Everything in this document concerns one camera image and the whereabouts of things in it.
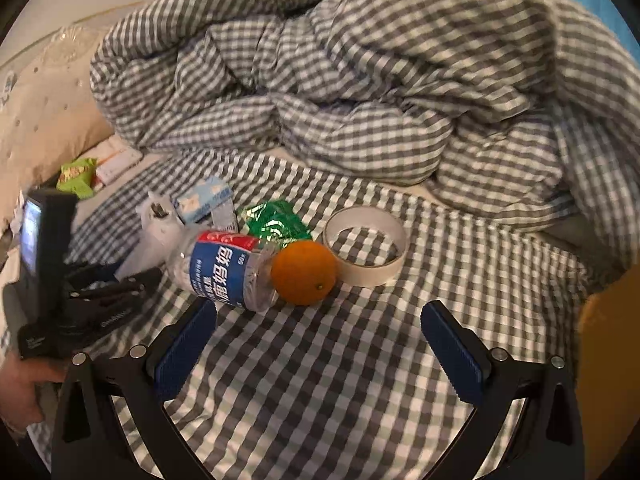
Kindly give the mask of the left hand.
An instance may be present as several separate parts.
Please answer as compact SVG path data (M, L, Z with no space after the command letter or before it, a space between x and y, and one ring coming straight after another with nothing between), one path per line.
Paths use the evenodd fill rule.
M52 426L58 398L54 385L66 378L68 363L49 358L23 360L9 350L1 363L1 420L15 439L27 428L45 422Z

